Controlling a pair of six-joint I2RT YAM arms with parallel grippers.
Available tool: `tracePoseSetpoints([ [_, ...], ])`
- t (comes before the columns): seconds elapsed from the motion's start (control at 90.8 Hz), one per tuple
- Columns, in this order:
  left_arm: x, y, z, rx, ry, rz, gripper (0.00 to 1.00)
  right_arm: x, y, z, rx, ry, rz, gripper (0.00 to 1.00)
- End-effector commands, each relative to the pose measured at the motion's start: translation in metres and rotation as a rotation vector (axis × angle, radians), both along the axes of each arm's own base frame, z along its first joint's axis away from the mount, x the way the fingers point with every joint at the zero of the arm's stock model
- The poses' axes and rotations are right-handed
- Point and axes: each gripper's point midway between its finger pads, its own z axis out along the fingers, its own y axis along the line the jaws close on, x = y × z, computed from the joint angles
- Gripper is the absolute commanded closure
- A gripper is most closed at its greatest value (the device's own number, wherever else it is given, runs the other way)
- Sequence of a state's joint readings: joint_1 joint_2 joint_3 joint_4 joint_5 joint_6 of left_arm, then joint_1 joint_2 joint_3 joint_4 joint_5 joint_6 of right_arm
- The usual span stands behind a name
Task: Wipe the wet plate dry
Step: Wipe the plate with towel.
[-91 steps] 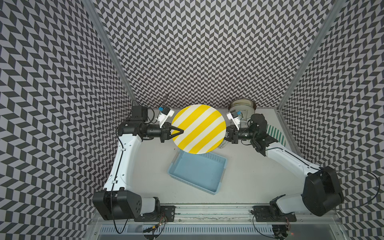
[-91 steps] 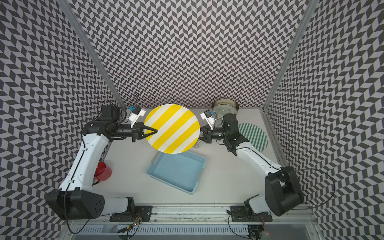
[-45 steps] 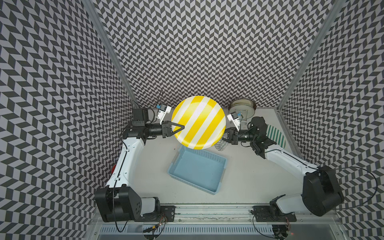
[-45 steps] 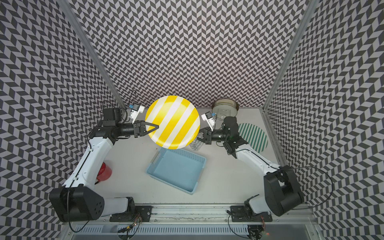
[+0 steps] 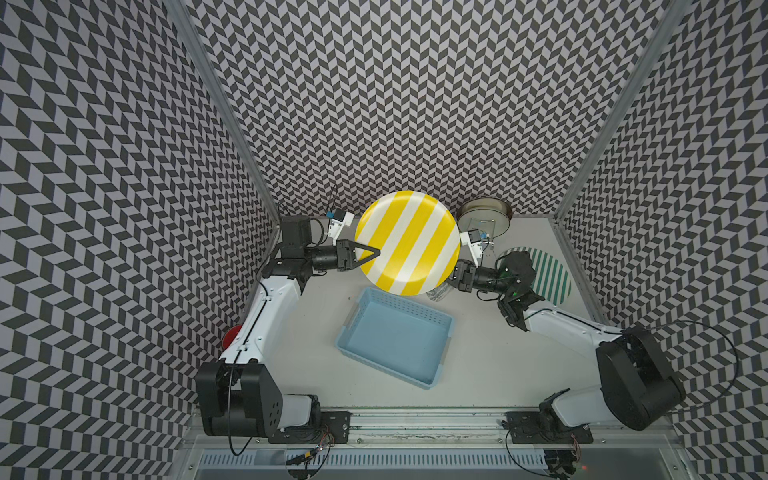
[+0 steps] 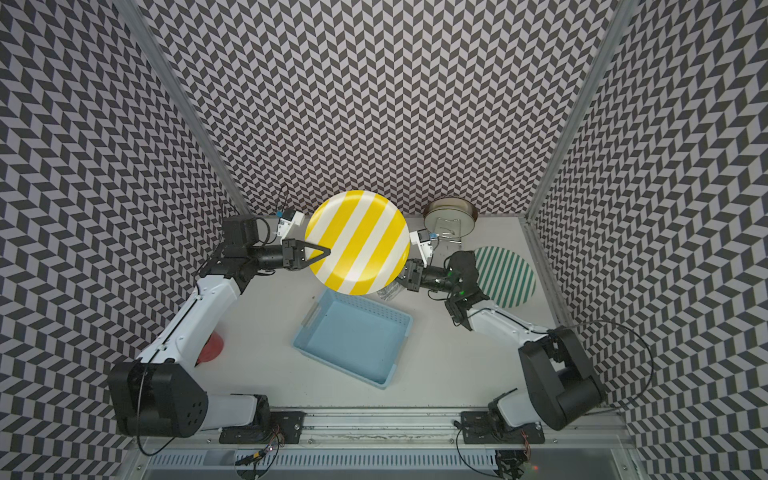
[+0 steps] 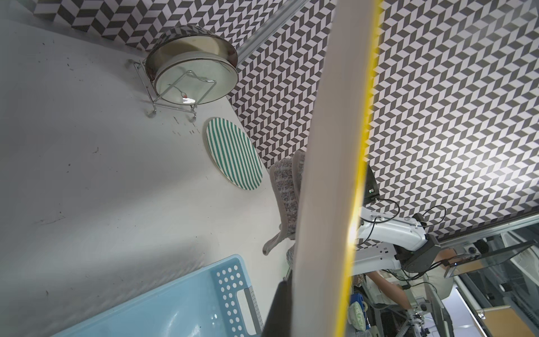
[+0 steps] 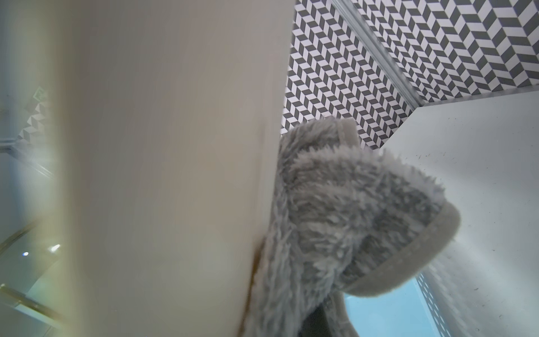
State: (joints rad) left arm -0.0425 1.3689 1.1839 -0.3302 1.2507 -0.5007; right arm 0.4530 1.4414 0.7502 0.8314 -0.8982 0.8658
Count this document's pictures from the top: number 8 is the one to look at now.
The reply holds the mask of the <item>grey microfibre cloth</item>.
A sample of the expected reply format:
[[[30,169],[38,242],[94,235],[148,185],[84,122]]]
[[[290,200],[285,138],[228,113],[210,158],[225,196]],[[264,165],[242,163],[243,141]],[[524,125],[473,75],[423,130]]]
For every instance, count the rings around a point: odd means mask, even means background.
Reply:
[[[323,306],[331,336],[356,336],[346,295],[415,277],[454,238],[460,214],[434,178],[360,145],[352,119],[298,125],[279,143],[271,222],[243,336],[298,336]]]

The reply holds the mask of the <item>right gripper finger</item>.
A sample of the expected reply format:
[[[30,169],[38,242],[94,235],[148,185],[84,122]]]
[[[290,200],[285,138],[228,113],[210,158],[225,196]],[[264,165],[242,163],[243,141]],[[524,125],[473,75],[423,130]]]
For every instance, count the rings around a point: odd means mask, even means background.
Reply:
[[[317,307],[303,322],[298,337],[331,337],[323,306]]]

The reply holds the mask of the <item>yellow striped plate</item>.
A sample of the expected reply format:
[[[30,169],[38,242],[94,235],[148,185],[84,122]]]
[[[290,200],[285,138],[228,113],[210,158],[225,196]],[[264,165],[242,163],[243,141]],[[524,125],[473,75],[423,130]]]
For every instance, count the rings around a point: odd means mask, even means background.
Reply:
[[[69,336],[238,336],[292,1],[53,1]]]

